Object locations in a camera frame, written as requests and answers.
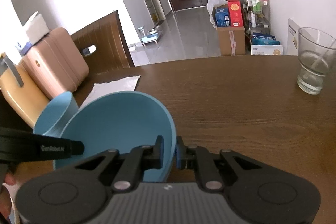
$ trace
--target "packing tape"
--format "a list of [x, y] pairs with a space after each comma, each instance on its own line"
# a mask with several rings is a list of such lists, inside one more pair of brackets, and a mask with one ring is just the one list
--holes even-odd
[[233, 31], [229, 31], [230, 41], [231, 41], [231, 55], [236, 55], [236, 41]]

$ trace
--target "pink suitcase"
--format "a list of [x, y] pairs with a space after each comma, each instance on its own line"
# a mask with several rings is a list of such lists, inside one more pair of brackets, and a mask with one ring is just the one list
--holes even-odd
[[49, 99], [67, 90], [74, 92], [89, 74], [84, 58], [62, 27], [37, 42], [21, 63]]

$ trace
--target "gray tile floor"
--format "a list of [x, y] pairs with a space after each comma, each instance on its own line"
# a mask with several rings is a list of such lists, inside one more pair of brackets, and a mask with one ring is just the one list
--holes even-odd
[[162, 36], [131, 52], [135, 66], [221, 56], [216, 29], [206, 7], [171, 13], [161, 24]]

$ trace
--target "blue package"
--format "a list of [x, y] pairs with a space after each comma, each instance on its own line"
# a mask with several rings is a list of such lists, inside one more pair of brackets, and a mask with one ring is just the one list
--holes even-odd
[[23, 48], [19, 51], [20, 55], [21, 56], [26, 55], [26, 53], [30, 50], [32, 46], [33, 45], [30, 43], [30, 41], [28, 41], [26, 45], [24, 45]]
[[228, 8], [217, 8], [216, 9], [216, 23], [217, 27], [229, 27], [229, 9]]
[[253, 38], [252, 45], [280, 45], [280, 41], [272, 39]]
[[270, 34], [263, 34], [263, 33], [258, 33], [254, 32], [252, 34], [252, 39], [268, 39], [268, 40], [275, 40], [275, 36], [270, 35]]

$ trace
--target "glass cup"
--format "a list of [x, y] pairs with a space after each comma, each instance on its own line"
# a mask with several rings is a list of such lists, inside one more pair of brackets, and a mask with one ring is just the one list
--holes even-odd
[[314, 28], [300, 28], [298, 52], [302, 69], [297, 84], [309, 94], [319, 94], [336, 60], [336, 39]]

